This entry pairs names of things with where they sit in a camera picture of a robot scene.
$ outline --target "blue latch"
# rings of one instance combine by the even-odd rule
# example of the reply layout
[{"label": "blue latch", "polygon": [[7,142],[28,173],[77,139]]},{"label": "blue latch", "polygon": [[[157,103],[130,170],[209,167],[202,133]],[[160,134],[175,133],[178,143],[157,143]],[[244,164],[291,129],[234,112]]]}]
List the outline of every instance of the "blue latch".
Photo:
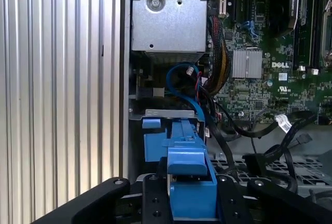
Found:
[{"label": "blue latch", "polygon": [[194,132],[189,120],[174,121],[168,147],[167,173],[171,175],[205,176],[206,149],[202,139]]},{"label": "blue latch", "polygon": [[143,119],[142,128],[143,129],[161,128],[161,120],[160,119]]}]

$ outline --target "blue cable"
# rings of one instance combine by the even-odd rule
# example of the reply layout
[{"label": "blue cable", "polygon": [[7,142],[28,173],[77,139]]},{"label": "blue cable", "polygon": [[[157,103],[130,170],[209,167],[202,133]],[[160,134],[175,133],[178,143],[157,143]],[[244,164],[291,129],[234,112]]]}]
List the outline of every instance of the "blue cable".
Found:
[{"label": "blue cable", "polygon": [[182,98],[182,99],[188,101],[192,106],[194,106],[194,108],[195,108],[195,110],[196,110],[196,112],[197,112],[197,115],[198,115],[199,119],[205,122],[204,113],[203,113],[203,110],[202,110],[202,108],[200,107],[200,105],[199,105],[196,101],[194,101],[192,98],[190,98],[190,97],[188,97],[188,96],[185,96],[185,95],[179,93],[179,92],[178,92],[178,91],[172,86],[172,83],[171,83],[171,75],[172,75],[172,73],[174,72],[174,70],[176,70],[176,69],[179,68],[179,67],[188,67],[188,66],[193,67],[194,70],[195,70],[195,72],[196,72],[196,74],[199,73],[199,70],[198,70],[198,68],[197,68],[195,65],[193,65],[193,64],[191,64],[191,63],[189,63],[189,62],[180,63],[180,64],[178,64],[178,65],[172,67],[171,70],[168,71],[168,73],[167,73],[167,75],[166,75],[166,84],[167,84],[168,90],[169,90],[171,93],[173,93],[173,94],[174,94],[175,96],[177,96],[177,97],[180,97],[180,98]]},{"label": "blue cable", "polygon": [[250,31],[250,34],[253,38],[257,38],[258,35],[255,33],[255,23],[254,21],[246,21],[242,24],[242,28]]}]

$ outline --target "white connector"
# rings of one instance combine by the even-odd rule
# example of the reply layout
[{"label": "white connector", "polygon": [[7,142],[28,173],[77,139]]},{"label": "white connector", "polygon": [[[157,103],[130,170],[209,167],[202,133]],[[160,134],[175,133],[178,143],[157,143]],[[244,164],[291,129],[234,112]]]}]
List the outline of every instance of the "white connector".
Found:
[{"label": "white connector", "polygon": [[191,76],[192,73],[193,73],[193,71],[194,71],[193,67],[188,67],[188,69],[187,69],[187,75]]}]

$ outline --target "capacitor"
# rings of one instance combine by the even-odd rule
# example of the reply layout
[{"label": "capacitor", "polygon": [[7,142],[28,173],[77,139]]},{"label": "capacitor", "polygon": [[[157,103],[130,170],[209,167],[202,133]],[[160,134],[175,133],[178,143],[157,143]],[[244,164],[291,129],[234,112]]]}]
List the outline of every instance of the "capacitor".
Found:
[{"label": "capacitor", "polygon": [[266,85],[268,87],[272,87],[273,86],[273,81],[272,80],[267,80]]}]

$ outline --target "screw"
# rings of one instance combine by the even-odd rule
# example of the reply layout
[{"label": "screw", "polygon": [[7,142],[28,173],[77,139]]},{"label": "screw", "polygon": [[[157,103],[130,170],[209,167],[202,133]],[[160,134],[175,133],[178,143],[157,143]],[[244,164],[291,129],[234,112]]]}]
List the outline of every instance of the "screw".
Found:
[{"label": "screw", "polygon": [[158,8],[160,6],[160,0],[152,0],[151,5],[153,8]]},{"label": "screw", "polygon": [[236,218],[236,219],[239,219],[240,218],[240,214],[238,212],[234,212],[233,213],[233,216]]},{"label": "screw", "polygon": [[258,185],[258,186],[263,186],[264,185],[264,183],[260,180],[255,181],[255,184]]},{"label": "screw", "polygon": [[227,178],[225,176],[221,176],[220,181],[227,181]]},{"label": "screw", "polygon": [[116,185],[120,185],[120,184],[123,184],[123,180],[119,179],[119,180],[116,180],[114,183]]},{"label": "screw", "polygon": [[161,212],[160,212],[160,211],[155,211],[155,212],[153,213],[153,215],[154,215],[155,217],[160,217],[160,216],[161,216]]}]

